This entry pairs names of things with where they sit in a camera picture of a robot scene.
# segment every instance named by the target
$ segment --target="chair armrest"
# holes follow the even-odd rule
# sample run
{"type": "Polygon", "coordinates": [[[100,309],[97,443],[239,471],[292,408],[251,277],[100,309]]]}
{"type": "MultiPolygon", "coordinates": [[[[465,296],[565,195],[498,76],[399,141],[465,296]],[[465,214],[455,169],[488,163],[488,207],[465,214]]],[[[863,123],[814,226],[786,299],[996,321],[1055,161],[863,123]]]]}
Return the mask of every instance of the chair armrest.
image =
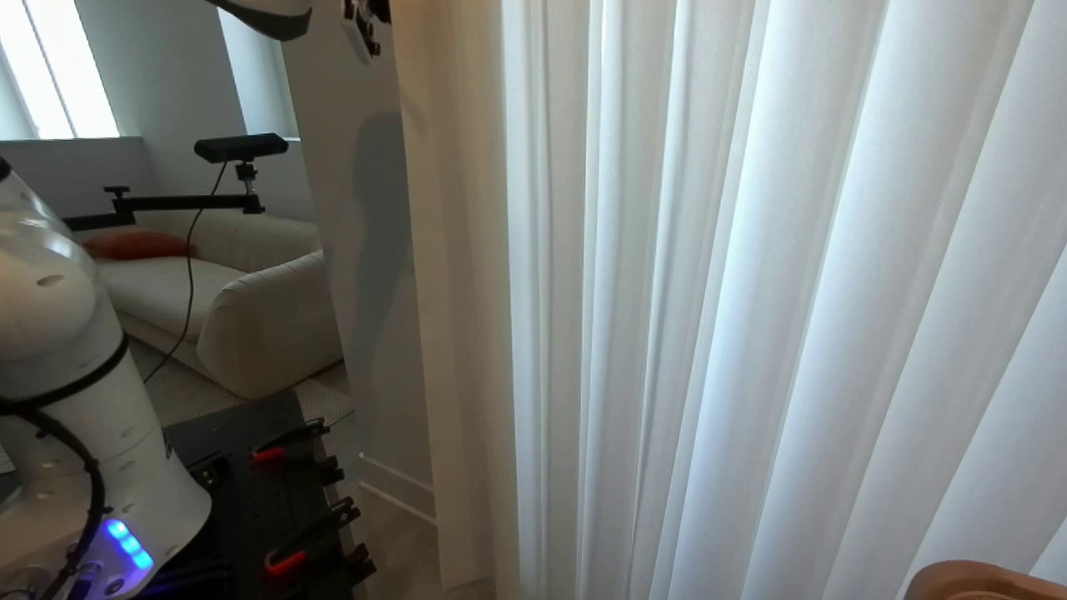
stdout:
{"type": "Polygon", "coordinates": [[[196,357],[239,397],[269,397],[342,359],[323,254],[238,277],[204,321],[196,357]]]}

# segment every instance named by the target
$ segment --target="floor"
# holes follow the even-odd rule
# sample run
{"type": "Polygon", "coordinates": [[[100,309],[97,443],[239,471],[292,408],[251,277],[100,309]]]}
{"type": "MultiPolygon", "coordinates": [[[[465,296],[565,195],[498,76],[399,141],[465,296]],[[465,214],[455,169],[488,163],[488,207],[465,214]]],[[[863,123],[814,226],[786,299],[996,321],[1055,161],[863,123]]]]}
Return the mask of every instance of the floor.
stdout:
{"type": "MultiPolygon", "coordinates": [[[[147,346],[134,346],[134,359],[142,372],[150,372],[158,355],[147,346]]],[[[326,449],[336,457],[353,457],[346,443],[351,404],[336,395],[316,395],[319,387],[296,387],[299,408],[307,416],[323,416],[329,423],[326,449]]],[[[214,387],[211,379],[183,372],[165,366],[150,379],[150,397],[158,414],[168,423],[183,423],[204,414],[218,414],[246,402],[238,402],[214,387]]],[[[353,496],[359,508],[359,522],[351,528],[353,545],[367,545],[376,574],[353,591],[353,600],[481,600],[488,596],[481,588],[443,594],[436,584],[436,535],[434,523],[393,508],[389,502],[364,491],[356,481],[343,481],[333,488],[336,496],[353,496]]]]}

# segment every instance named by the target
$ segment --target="white curtain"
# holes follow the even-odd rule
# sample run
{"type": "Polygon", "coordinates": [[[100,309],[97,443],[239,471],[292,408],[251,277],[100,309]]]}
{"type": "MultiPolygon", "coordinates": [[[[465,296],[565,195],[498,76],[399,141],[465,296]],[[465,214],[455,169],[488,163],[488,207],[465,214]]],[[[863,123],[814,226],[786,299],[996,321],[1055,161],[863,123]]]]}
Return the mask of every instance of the white curtain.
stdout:
{"type": "Polygon", "coordinates": [[[1064,31],[1064,0],[397,0],[443,581],[1067,581],[1064,31]]]}

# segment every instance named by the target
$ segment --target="white robot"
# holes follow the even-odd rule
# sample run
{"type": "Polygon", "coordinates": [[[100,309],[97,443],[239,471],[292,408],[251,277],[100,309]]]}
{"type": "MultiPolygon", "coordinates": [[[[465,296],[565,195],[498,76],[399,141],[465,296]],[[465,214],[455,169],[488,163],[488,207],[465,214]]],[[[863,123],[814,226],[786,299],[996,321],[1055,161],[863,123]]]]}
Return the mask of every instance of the white robot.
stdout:
{"type": "Polygon", "coordinates": [[[0,161],[0,596],[134,596],[211,517],[95,259],[0,161]]]}

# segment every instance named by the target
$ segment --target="black cable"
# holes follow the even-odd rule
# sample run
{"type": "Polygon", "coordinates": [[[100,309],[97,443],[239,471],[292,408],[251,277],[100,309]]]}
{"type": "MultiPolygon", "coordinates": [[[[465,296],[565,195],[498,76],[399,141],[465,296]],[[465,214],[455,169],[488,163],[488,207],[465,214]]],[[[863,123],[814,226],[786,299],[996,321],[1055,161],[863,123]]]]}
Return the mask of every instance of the black cable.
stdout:
{"type": "Polygon", "coordinates": [[[106,514],[106,485],[100,475],[97,457],[80,443],[80,438],[75,429],[66,429],[60,419],[46,416],[37,408],[25,408],[17,402],[0,402],[0,416],[17,416],[27,419],[32,426],[37,426],[37,438],[57,438],[72,454],[80,457],[80,463],[90,475],[90,512],[86,512],[86,523],[80,528],[80,536],[75,545],[75,549],[66,555],[63,569],[49,581],[49,588],[42,594],[43,600],[53,600],[60,594],[60,588],[75,578],[77,565],[90,555],[95,536],[103,523],[106,514]]]}
{"type": "MultiPolygon", "coordinates": [[[[207,198],[222,195],[228,167],[231,163],[222,167],[207,198]]],[[[186,248],[195,248],[195,232],[196,232],[200,216],[204,216],[204,209],[196,209],[196,216],[189,219],[186,248]]],[[[150,383],[173,359],[173,355],[180,352],[180,343],[186,342],[186,334],[195,328],[195,304],[196,304],[195,254],[186,254],[186,281],[189,281],[189,296],[186,296],[186,318],[180,324],[180,334],[176,334],[173,346],[158,359],[158,366],[145,378],[145,383],[150,383]]]]}

